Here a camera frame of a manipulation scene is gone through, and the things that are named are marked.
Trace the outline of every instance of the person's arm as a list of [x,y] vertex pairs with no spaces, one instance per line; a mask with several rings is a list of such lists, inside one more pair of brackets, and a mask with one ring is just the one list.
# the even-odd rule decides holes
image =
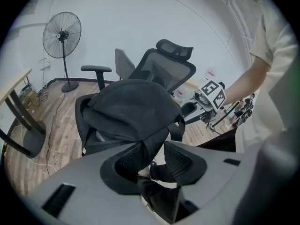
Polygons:
[[253,65],[233,85],[225,90],[226,101],[223,106],[243,99],[254,93],[263,83],[270,65],[256,57]]

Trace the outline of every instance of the standing fan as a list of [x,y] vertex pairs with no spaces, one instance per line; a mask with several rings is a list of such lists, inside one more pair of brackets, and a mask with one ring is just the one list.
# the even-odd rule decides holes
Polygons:
[[67,83],[62,92],[70,92],[78,87],[78,82],[70,82],[66,66],[66,57],[76,48],[81,35],[78,17],[70,12],[55,15],[46,25],[43,33],[43,45],[46,52],[54,58],[63,58]]

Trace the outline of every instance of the chair armrest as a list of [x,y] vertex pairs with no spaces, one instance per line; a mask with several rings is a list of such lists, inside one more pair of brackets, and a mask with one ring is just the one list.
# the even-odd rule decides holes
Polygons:
[[82,66],[81,70],[96,73],[100,91],[105,87],[103,73],[104,72],[110,73],[112,71],[109,67],[102,67],[102,66]]
[[109,67],[102,67],[102,66],[82,66],[81,70],[96,72],[96,73],[103,73],[103,72],[110,73],[112,71]]

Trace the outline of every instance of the fan base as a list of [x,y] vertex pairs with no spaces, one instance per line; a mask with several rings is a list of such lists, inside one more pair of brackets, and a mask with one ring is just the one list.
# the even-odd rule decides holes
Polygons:
[[63,85],[61,87],[61,91],[62,92],[70,92],[70,91],[75,90],[78,86],[79,86],[78,82],[70,82],[70,84],[66,83],[65,85]]

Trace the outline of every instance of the fan stand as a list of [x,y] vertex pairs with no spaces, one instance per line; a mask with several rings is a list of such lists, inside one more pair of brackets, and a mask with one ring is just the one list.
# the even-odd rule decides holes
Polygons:
[[[60,37],[63,37],[63,36],[62,36],[62,34],[58,34],[57,37],[59,39]],[[61,40],[61,43],[62,43],[62,56],[63,56],[63,60],[64,60],[65,72],[66,72],[66,77],[67,77],[67,83],[61,87],[61,91],[62,92],[70,92],[70,91],[75,90],[79,86],[79,84],[78,84],[78,82],[70,82],[69,81],[67,66],[66,66],[65,39],[64,38]]]

